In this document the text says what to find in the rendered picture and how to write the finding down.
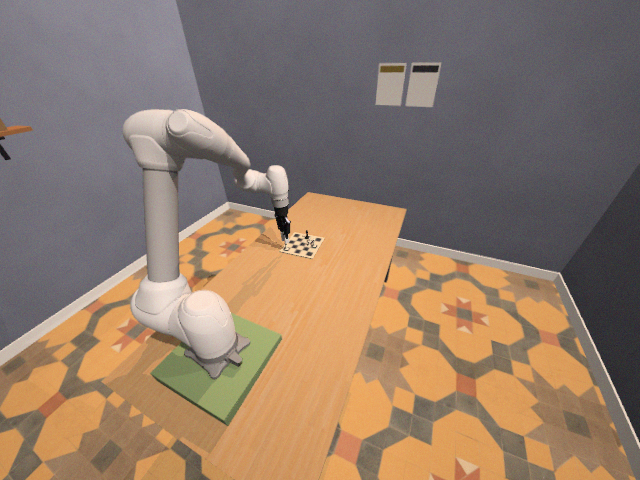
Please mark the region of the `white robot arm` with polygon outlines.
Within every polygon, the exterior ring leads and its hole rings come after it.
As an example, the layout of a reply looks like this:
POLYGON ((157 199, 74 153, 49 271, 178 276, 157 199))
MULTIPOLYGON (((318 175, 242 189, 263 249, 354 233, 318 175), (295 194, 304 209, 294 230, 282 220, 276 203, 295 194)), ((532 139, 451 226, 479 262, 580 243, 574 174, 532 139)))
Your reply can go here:
POLYGON ((131 298, 131 313, 142 325, 188 345, 185 356, 217 379, 230 363, 243 364, 238 354, 250 340, 235 332, 221 296, 192 293, 179 271, 178 171, 186 158, 236 167, 235 186, 271 195, 275 208, 289 204, 286 172, 270 166, 266 174, 245 175, 250 163, 244 152, 217 124, 190 110, 140 111, 125 121, 123 136, 143 169, 148 274, 131 298))

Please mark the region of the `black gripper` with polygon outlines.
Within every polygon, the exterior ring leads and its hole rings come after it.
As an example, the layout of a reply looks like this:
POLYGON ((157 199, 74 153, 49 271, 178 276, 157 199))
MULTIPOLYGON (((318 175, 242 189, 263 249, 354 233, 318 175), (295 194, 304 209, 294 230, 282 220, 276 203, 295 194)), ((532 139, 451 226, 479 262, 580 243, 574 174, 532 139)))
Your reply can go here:
POLYGON ((274 207, 274 211, 275 211, 275 218, 276 218, 277 226, 278 226, 278 229, 281 232, 282 242, 285 241, 285 244, 286 244, 286 243, 289 242, 289 235, 288 234, 290 234, 290 223, 291 223, 291 221, 289 221, 288 217, 287 217, 288 205, 286 207, 283 207, 283 208, 275 208, 274 207), (282 216, 280 216, 280 215, 282 215, 282 216))

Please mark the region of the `black and white chessboard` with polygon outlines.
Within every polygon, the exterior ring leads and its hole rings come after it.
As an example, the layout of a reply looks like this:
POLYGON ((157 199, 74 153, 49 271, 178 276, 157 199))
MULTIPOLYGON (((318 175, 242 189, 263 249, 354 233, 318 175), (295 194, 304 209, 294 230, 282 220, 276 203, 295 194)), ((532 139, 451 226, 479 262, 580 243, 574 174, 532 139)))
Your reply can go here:
POLYGON ((325 238, 312 236, 312 235, 308 235, 308 236, 309 238, 311 237, 311 241, 312 241, 310 243, 310 246, 308 246, 309 239, 305 238, 306 234, 294 232, 292 236, 289 238, 289 242, 287 243, 287 248, 289 249, 285 250, 285 245, 284 245, 279 252, 313 259, 325 238), (315 239, 316 247, 312 247, 313 238, 315 239))

